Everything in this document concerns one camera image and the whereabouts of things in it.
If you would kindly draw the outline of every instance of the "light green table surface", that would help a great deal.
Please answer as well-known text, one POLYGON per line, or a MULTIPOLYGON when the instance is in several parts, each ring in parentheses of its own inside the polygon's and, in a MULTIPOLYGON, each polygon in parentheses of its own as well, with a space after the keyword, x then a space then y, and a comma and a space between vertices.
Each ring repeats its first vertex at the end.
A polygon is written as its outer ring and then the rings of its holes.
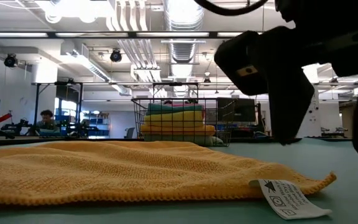
POLYGON ((281 219, 266 200, 230 202, 162 202, 2 208, 0 223, 358 223, 358 155, 349 142, 304 139, 290 146, 240 144, 214 150, 288 165, 321 179, 331 170, 338 179, 309 199, 330 216, 310 220, 281 219))

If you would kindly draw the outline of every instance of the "wire basket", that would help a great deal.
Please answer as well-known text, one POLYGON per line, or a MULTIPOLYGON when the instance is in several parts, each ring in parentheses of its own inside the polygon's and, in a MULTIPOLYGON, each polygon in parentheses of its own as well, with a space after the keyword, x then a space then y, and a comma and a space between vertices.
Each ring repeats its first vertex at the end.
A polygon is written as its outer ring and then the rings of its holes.
POLYGON ((236 99, 134 98, 137 137, 228 146, 236 99))

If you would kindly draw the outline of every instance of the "care label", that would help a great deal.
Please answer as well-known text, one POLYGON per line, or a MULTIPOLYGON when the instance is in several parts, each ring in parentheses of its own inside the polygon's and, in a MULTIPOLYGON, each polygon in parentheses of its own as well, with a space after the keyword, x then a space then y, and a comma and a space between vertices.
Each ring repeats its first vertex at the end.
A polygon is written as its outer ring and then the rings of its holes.
POLYGON ((316 218, 333 212, 313 205, 299 187, 286 180, 251 180, 249 185, 260 186, 273 210, 286 220, 316 218))

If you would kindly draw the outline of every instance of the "yellow folded towel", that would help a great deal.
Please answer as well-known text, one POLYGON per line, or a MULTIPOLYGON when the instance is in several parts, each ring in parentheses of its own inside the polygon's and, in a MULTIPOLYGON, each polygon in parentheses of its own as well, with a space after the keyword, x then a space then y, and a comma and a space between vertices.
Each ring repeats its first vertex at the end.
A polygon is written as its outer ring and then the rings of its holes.
POLYGON ((215 127, 212 125, 206 125, 191 128, 173 128, 147 126, 142 124, 140 126, 140 131, 142 134, 212 136, 215 134, 215 127))
POLYGON ((200 127, 203 126, 202 111, 183 111, 169 114, 144 116, 147 126, 157 127, 200 127))
POLYGON ((190 142, 53 142, 0 149, 0 203, 261 198, 255 179, 283 179, 303 193, 336 179, 313 180, 276 163, 212 151, 190 142))

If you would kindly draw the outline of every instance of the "man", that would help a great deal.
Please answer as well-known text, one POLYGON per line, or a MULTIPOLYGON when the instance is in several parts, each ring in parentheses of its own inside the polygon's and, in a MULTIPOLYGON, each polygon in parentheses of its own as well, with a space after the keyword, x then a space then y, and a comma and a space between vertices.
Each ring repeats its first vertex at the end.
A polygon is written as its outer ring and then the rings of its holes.
POLYGON ((55 120, 52 119, 53 113, 50 110, 44 110, 41 112, 42 121, 37 122, 37 128, 47 130, 58 130, 55 120))

